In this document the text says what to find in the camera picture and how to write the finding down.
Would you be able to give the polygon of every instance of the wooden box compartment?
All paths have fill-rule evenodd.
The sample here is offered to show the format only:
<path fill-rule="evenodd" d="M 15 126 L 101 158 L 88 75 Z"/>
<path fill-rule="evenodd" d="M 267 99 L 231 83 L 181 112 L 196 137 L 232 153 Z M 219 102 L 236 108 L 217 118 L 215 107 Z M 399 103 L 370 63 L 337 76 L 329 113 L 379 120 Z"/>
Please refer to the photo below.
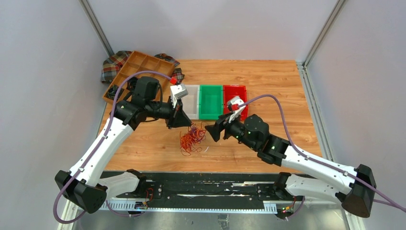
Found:
<path fill-rule="evenodd" d="M 171 76 L 174 69 L 175 69 L 175 65 L 170 62 L 167 62 L 165 60 L 162 60 L 162 59 L 159 59 L 159 58 L 156 58 L 156 57 L 153 57 L 153 56 L 150 56 L 150 55 L 138 52 L 138 51 L 134 51 L 131 53 L 130 57 L 128 58 L 126 63 L 123 65 L 121 70 L 118 72 L 117 76 L 114 78 L 114 80 L 110 84 L 109 88 L 111 88 L 113 85 L 119 86 L 130 75 L 140 72 L 140 71 L 152 70 L 152 71 L 163 73 L 167 76 Z M 157 74 L 147 73 L 147 74 L 142 74 L 141 76 L 138 76 L 138 77 L 142 77 L 142 76 L 150 76 L 150 77 L 158 79 L 159 83 L 162 86 L 162 90 L 164 90 L 168 86 L 168 83 L 169 83 L 169 81 L 166 78 L 159 76 Z M 103 99 L 105 101 L 107 101 L 107 103 L 112 104 L 113 100 L 110 98 L 107 98 L 107 96 L 106 96 L 109 88 L 103 94 Z M 123 89 L 124 89 L 124 91 L 117 101 L 122 100 L 127 95 L 127 93 L 129 93 L 129 90 L 127 90 L 127 83 L 124 84 Z M 160 98 L 160 92 L 158 91 L 156 100 L 157 99 L 159 100 L 159 98 Z"/>

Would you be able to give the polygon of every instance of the wooden table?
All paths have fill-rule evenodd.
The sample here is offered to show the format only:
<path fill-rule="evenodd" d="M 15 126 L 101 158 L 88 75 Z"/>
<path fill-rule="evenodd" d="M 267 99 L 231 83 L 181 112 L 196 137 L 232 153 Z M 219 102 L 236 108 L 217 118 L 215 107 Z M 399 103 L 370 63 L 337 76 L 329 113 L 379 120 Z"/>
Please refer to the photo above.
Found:
<path fill-rule="evenodd" d="M 185 84 L 239 84 L 247 87 L 248 99 L 270 93 L 281 102 L 289 132 L 295 144 L 321 156 L 312 118 L 294 61 L 271 60 L 180 60 Z M 164 98 L 169 96 L 169 87 Z M 111 105 L 104 113 L 104 126 Z M 281 115 L 274 100 L 262 98 L 249 105 L 248 115 L 257 114 L 270 126 L 270 132 L 286 138 Z M 199 146 L 203 151 L 185 157 L 180 152 L 180 132 L 186 127 L 168 130 L 164 120 L 143 123 L 119 147 L 107 170 L 278 173 L 297 171 L 269 165 L 237 140 L 207 138 Z"/>

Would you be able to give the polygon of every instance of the white wall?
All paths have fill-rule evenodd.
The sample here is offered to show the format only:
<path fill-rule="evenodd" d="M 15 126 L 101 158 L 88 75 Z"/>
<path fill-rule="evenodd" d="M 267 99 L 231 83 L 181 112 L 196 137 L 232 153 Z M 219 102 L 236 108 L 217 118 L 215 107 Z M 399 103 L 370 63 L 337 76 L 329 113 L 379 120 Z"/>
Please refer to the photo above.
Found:
<path fill-rule="evenodd" d="M 54 176 L 96 137 L 107 54 L 77 0 L 0 11 L 0 229 L 56 229 Z"/>
<path fill-rule="evenodd" d="M 115 52 L 303 61 L 337 0 L 89 0 Z"/>
<path fill-rule="evenodd" d="M 308 68 L 337 160 L 369 165 L 378 189 L 403 206 L 405 11 L 403 0 L 349 0 Z M 374 204 L 364 223 L 368 230 L 403 229 L 405 217 Z"/>

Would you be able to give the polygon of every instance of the plastic bin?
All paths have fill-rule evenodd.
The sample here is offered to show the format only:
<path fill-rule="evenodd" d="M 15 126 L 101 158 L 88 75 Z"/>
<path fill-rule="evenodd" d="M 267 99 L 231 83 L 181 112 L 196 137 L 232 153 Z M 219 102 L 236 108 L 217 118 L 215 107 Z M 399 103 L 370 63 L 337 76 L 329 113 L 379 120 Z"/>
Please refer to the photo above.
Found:
<path fill-rule="evenodd" d="M 182 97 L 183 111 L 190 120 L 199 120 L 200 85 L 185 85 L 188 95 Z"/>
<path fill-rule="evenodd" d="M 223 114 L 223 86 L 201 85 L 199 95 L 199 119 L 217 120 Z"/>
<path fill-rule="evenodd" d="M 230 111 L 227 108 L 227 102 L 233 99 L 235 96 L 239 96 L 244 102 L 247 102 L 247 90 L 245 88 L 245 85 L 224 85 L 223 86 L 223 91 L 224 91 L 224 109 L 223 113 L 227 114 Z M 245 109 L 241 113 L 241 120 L 245 120 L 248 116 L 248 105 L 245 107 Z"/>

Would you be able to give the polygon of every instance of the plaid fabric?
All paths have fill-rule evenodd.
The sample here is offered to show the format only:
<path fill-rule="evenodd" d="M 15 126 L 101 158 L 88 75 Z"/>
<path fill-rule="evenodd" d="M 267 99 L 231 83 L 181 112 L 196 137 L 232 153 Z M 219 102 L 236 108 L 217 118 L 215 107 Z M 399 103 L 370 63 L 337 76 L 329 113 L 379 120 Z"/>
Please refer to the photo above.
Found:
<path fill-rule="evenodd" d="M 181 68 L 176 68 L 172 73 L 172 77 L 176 78 L 179 82 L 182 82 L 183 79 L 185 79 L 185 75 L 182 74 Z"/>
<path fill-rule="evenodd" d="M 112 82 L 131 53 L 131 51 L 118 51 L 116 54 L 106 59 L 103 62 L 103 71 L 101 74 L 102 82 Z"/>
<path fill-rule="evenodd" d="M 168 61 L 168 62 L 170 62 L 170 63 L 173 63 L 173 64 L 175 64 L 175 67 L 177 67 L 179 64 L 180 64 L 180 62 L 178 62 L 176 59 L 174 59 L 173 57 L 171 57 L 171 56 L 168 56 L 167 54 L 157 54 L 157 55 L 155 55 L 155 57 L 156 58 L 159 58 L 159 59 L 164 59 L 165 61 Z"/>

